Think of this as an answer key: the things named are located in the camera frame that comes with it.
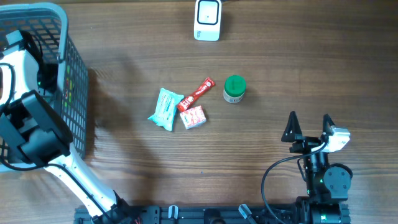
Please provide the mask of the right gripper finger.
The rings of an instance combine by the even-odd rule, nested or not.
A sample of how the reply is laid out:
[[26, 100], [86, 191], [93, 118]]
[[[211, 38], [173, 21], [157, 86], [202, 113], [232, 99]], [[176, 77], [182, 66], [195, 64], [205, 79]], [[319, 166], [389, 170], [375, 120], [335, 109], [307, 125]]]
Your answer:
[[329, 114], [324, 114], [323, 115], [322, 128], [323, 128], [323, 134], [324, 135], [329, 135], [329, 136], [333, 135], [333, 133], [334, 133], [333, 129], [335, 128], [335, 124], [334, 124], [334, 122], [331, 119]]
[[299, 125], [298, 117], [295, 111], [291, 111], [289, 114], [288, 122], [284, 133], [282, 134], [282, 142], [296, 142], [302, 141], [303, 135]]

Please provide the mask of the green lid jar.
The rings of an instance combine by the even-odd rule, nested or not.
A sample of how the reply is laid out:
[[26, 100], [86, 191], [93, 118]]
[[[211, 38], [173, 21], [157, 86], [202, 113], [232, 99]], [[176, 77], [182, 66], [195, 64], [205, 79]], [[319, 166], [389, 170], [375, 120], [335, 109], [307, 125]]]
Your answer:
[[239, 103], [246, 92], [246, 81], [240, 75], [231, 75], [224, 83], [223, 98], [228, 103]]

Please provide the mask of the red stick packet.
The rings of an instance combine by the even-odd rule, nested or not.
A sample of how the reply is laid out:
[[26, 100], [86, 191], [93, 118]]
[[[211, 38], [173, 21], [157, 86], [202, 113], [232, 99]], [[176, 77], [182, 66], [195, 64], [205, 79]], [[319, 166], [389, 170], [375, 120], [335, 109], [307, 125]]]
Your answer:
[[180, 112], [184, 112], [191, 107], [194, 102], [196, 102], [197, 99], [199, 99], [203, 94], [205, 94], [208, 90], [213, 88], [216, 85], [216, 83], [210, 78], [207, 77], [203, 83], [190, 95], [185, 97], [178, 105], [177, 109]]

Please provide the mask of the small red white box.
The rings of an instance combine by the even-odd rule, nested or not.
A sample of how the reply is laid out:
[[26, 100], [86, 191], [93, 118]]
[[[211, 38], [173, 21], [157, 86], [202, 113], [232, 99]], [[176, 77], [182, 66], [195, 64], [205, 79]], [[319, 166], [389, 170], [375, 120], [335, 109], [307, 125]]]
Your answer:
[[202, 106], [196, 106], [180, 113], [185, 129], [191, 129], [202, 125], [207, 121]]

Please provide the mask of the teal tissue packet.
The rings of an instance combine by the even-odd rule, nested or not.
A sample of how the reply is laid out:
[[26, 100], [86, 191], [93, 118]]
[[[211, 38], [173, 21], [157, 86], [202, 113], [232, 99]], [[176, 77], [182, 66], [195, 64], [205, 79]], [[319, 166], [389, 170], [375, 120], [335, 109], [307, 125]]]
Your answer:
[[157, 126], [162, 126], [168, 131], [173, 130], [174, 117], [177, 105], [184, 99], [183, 95], [176, 94], [165, 88], [161, 88], [153, 115], [148, 120], [153, 121]]

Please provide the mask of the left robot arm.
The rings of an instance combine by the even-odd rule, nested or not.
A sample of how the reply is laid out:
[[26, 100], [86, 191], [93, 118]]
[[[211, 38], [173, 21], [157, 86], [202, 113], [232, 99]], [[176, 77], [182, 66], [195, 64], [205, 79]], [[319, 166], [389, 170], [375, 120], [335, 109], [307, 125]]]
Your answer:
[[40, 40], [25, 30], [6, 39], [1, 138], [27, 164], [25, 171], [45, 169], [58, 177], [83, 202], [92, 223], [137, 223], [139, 213], [83, 162], [67, 123], [39, 94], [40, 89], [55, 92], [58, 79], [57, 64], [44, 62]]

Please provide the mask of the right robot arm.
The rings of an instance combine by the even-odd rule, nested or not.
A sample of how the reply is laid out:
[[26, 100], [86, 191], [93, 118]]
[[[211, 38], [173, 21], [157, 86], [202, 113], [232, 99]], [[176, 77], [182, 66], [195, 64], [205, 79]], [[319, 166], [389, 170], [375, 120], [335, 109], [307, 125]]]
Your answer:
[[329, 163], [328, 155], [342, 150], [350, 140], [348, 129], [338, 127], [328, 114], [323, 116], [320, 137], [302, 134], [297, 115], [289, 114], [283, 142], [291, 142], [289, 151], [302, 156], [299, 167], [307, 186], [307, 196], [297, 197], [292, 206], [291, 223], [349, 223], [348, 199], [352, 170], [340, 163]]

